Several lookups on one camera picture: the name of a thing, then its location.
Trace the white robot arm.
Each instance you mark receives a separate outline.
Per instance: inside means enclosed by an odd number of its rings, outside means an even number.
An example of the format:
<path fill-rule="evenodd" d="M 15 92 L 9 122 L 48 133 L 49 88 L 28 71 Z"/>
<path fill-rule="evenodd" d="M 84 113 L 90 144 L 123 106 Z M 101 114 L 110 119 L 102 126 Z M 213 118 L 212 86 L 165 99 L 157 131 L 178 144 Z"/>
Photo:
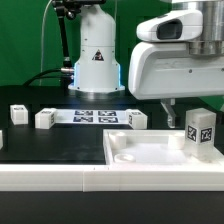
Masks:
<path fill-rule="evenodd" d="M 171 2 L 169 13 L 137 26 L 127 88 L 139 100 L 159 99 L 175 127 L 177 98 L 224 95 L 224 0 Z M 69 88 L 89 99 L 124 89 L 115 21 L 98 5 L 82 7 L 80 58 Z"/>

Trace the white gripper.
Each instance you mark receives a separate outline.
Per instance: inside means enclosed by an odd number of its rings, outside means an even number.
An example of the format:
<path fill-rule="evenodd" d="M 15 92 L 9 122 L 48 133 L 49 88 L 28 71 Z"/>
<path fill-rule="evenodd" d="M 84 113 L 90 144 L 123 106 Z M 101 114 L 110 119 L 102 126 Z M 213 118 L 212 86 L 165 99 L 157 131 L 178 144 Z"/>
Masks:
<path fill-rule="evenodd" d="M 224 95 L 224 56 L 192 56 L 186 43 L 141 42 L 131 54 L 128 88 L 139 99 L 162 99 L 167 124 L 175 127 L 171 98 Z"/>

